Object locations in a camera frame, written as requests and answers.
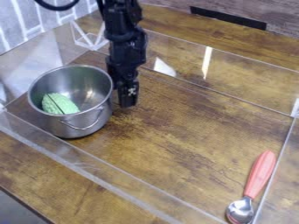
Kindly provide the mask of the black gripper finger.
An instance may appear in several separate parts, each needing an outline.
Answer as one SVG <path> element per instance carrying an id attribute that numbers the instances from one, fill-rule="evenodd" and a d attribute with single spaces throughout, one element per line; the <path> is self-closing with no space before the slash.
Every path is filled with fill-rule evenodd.
<path id="1" fill-rule="evenodd" d="M 135 106 L 138 103 L 138 96 L 139 96 L 138 78 L 127 80 L 124 76 L 118 76 L 116 91 L 120 107 L 130 108 Z"/>

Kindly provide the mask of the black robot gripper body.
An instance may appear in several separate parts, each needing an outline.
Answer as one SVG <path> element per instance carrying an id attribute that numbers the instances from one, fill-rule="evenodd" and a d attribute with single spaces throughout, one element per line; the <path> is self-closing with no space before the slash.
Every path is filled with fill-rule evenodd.
<path id="1" fill-rule="evenodd" d="M 134 79 L 146 63 L 147 34 L 138 24 L 143 9 L 138 0 L 98 0 L 110 41 L 107 70 L 114 79 Z"/>

